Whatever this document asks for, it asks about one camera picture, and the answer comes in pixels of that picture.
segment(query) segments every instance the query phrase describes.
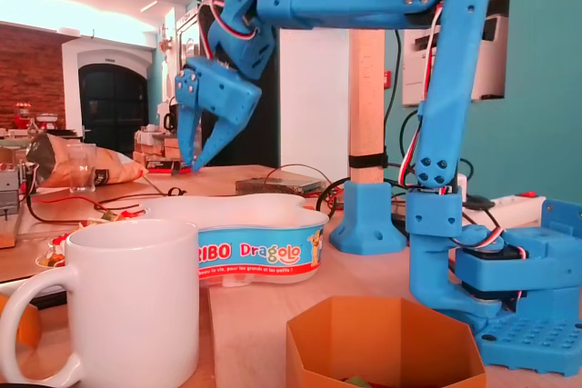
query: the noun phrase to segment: snack bag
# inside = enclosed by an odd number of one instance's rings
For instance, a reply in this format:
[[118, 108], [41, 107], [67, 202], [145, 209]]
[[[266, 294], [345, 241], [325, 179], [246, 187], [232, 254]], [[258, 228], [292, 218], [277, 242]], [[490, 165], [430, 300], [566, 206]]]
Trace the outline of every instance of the snack bag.
[[[28, 146], [26, 158], [38, 164], [36, 178], [45, 188], [69, 186], [71, 167], [64, 138], [41, 133]], [[136, 161], [113, 150], [97, 147], [95, 186], [131, 182], [147, 174]]]

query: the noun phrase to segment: blue robotic arm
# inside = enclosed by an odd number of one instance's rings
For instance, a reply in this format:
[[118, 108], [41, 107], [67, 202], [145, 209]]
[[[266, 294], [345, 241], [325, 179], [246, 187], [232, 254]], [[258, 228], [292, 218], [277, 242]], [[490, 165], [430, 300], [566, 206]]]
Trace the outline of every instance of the blue robotic arm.
[[[552, 216], [546, 214], [536, 230], [491, 236], [483, 226], [462, 225], [457, 166], [487, 4], [488, 0], [225, 0], [208, 33], [211, 55], [223, 63], [189, 58], [176, 78], [180, 148], [192, 162], [203, 111], [217, 115], [218, 121], [194, 171], [245, 129], [261, 95], [251, 81], [260, 77], [274, 52], [275, 28], [423, 29], [431, 26], [442, 5], [438, 56], [427, 99], [418, 111], [422, 128], [417, 185], [406, 196], [410, 290], [428, 307], [469, 323], [486, 363], [574, 374], [582, 362], [578, 207], [552, 203]], [[491, 241], [485, 247], [481, 242], [487, 238]], [[451, 249], [459, 249], [455, 272], [461, 284], [449, 280]]]
[[[208, 63], [203, 57], [192, 57], [187, 60], [183, 74], [176, 78], [176, 100], [180, 104], [181, 120], [178, 137], [183, 157], [187, 162], [194, 160], [194, 136], [202, 111], [217, 115], [218, 122], [206, 141], [205, 149], [194, 162], [194, 171], [208, 164], [246, 127], [256, 102], [240, 107], [219, 105], [215, 101], [227, 100], [225, 94], [233, 93], [235, 89], [245, 99], [248, 96], [254, 99], [257, 93], [260, 97], [260, 90], [249, 81], [261, 76], [275, 49], [275, 27], [428, 28], [439, 1], [225, 0], [218, 17], [222, 23], [215, 21], [212, 24], [208, 43], [212, 56], [222, 56], [227, 66]], [[196, 73], [202, 70], [205, 70], [202, 75]], [[210, 92], [210, 98], [205, 97], [204, 89]], [[235, 114], [228, 114], [231, 109]]]

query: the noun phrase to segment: wooden table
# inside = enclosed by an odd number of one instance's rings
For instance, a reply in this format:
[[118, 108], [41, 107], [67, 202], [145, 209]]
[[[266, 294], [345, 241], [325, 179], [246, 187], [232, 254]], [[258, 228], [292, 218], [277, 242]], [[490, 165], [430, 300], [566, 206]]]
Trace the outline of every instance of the wooden table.
[[[189, 194], [230, 195], [235, 191], [236, 180], [265, 176], [267, 172], [268, 169], [260, 166], [215, 167], [206, 168], [196, 176], [149, 177], [165, 191], [178, 185]], [[100, 188], [95, 198], [153, 191], [146, 181], [139, 181]], [[44, 204], [36, 209], [44, 218], [98, 216], [90, 205], [81, 201], [61, 205], [64, 208], [59, 211]], [[45, 249], [42, 237], [71, 230], [71, 226], [37, 224], [29, 214], [23, 218], [21, 241], [17, 247], [0, 250], [0, 282], [42, 270], [34, 264], [34, 259]], [[326, 226], [326, 234], [341, 219], [342, 214], [338, 213]], [[396, 295], [414, 300], [408, 291], [408, 251], [357, 256], [342, 254], [326, 243], [320, 270], [313, 278], [300, 284], [254, 284], [241, 288], [201, 290], [200, 364], [196, 374], [184, 387], [282, 388], [286, 321], [334, 294]], [[233, 308], [236, 308], [237, 316], [234, 316]], [[66, 308], [61, 306], [43, 310], [42, 318], [45, 333], [39, 348], [35, 352], [20, 351], [20, 361], [29, 377], [45, 377], [54, 373], [70, 353]], [[555, 374], [538, 375], [487, 367], [487, 388], [509, 386], [579, 388], [582, 386], [582, 375], [564, 378]]]
[[[212, 167], [203, 169], [200, 174], [167, 176], [150, 174], [147, 179], [160, 190], [167, 192], [173, 186], [187, 190], [195, 195], [233, 195], [235, 181], [250, 177], [266, 176], [270, 169], [260, 165], [244, 165], [233, 167]], [[130, 184], [109, 185], [99, 187], [92, 196], [96, 200], [118, 197], [125, 194], [155, 193], [156, 189], [145, 179]], [[43, 198], [56, 198], [68, 195], [68, 190], [43, 194]], [[111, 204], [120, 206], [135, 204], [136, 201], [124, 200]], [[48, 220], [63, 220], [69, 218], [86, 219], [99, 217], [100, 213], [93, 206], [82, 200], [71, 200], [58, 204], [35, 204], [35, 212]], [[76, 228], [70, 224], [43, 224], [25, 211], [18, 233], [18, 243], [15, 248], [0, 250], [0, 283], [17, 278], [27, 277], [44, 271], [44, 267], [36, 265], [35, 259], [47, 248], [47, 238]], [[66, 316], [66, 306], [44, 309], [41, 311], [43, 337], [35, 351], [19, 347], [19, 362], [23, 372], [29, 378], [40, 379], [56, 373], [70, 354], [69, 331]], [[214, 347], [212, 342], [212, 326], [208, 305], [208, 291], [200, 289], [200, 358], [196, 373], [183, 385], [184, 388], [215, 388], [214, 377]]]

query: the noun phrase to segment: power strip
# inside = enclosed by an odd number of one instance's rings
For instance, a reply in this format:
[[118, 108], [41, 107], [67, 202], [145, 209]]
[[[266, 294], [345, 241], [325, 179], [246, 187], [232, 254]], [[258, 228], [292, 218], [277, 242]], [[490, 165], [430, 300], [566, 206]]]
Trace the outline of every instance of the power strip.
[[[489, 212], [505, 228], [539, 226], [542, 218], [542, 203], [545, 200], [546, 197], [507, 195], [493, 199], [495, 206]], [[472, 211], [466, 208], [463, 208], [463, 211], [478, 224], [489, 228], [493, 226], [491, 219], [483, 211]], [[469, 224], [469, 222], [465, 219], [463, 224]]]

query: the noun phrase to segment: mug handle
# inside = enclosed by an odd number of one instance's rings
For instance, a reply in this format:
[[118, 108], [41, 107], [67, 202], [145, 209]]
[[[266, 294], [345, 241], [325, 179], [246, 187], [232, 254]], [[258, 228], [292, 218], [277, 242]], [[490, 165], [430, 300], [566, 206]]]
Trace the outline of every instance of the mug handle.
[[54, 376], [43, 381], [24, 377], [16, 360], [16, 334], [20, 319], [30, 301], [49, 286], [61, 285], [74, 291], [76, 269], [70, 265], [37, 274], [24, 282], [8, 299], [0, 318], [0, 373], [9, 383], [46, 384], [59, 388], [69, 387], [81, 380], [82, 367], [79, 357], [72, 353], [65, 366]]

